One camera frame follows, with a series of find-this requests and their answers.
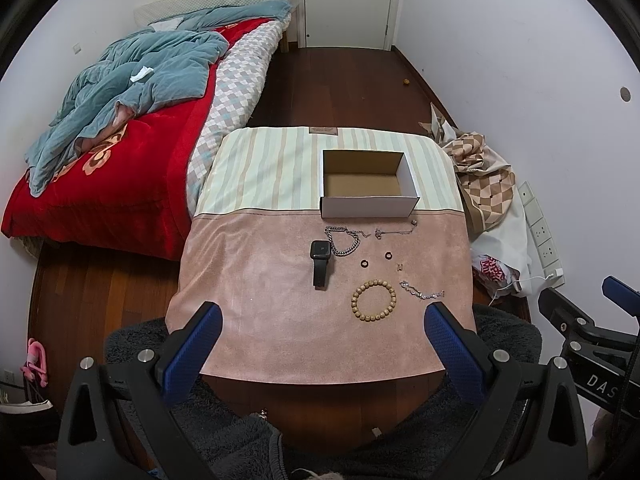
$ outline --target charging cable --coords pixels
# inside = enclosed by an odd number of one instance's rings
[[[504,286],[503,288],[499,288],[495,291],[494,297],[492,298],[491,303],[489,303],[489,306],[491,306],[492,303],[498,299],[498,292],[500,292],[501,290],[506,290],[507,288],[511,288],[513,286],[513,283],[529,282],[530,280],[545,280],[546,282],[548,282],[549,280],[557,280],[561,276],[564,276],[564,270],[562,270],[562,267],[559,267],[548,276],[533,276],[532,278],[527,278],[526,280],[514,280],[509,285]]]

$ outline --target cardboard box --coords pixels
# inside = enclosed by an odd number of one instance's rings
[[[420,200],[403,152],[322,150],[322,218],[406,218]]]

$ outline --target black watch strap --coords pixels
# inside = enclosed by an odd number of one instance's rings
[[[314,286],[324,286],[328,261],[329,260],[314,258]]]

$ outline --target blue gripper pad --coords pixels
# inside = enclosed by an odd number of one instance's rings
[[[431,303],[425,310],[424,333],[447,369],[453,386],[463,402],[479,408],[486,398],[487,377],[462,341],[462,331],[464,329],[443,304]]]
[[[602,282],[602,293],[626,313],[640,317],[640,293],[609,276]]]
[[[173,332],[162,345],[156,381],[168,407],[187,399],[221,332],[222,311],[215,303],[206,301],[187,325]]]

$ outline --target door frame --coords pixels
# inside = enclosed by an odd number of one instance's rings
[[[394,33],[396,30],[396,19],[398,18],[398,7],[400,0],[389,1],[389,14],[386,17],[386,35],[385,46],[383,50],[391,50],[391,44],[394,42]],[[298,2],[297,25],[298,25],[298,48],[306,47],[306,21],[305,21],[305,0]]]

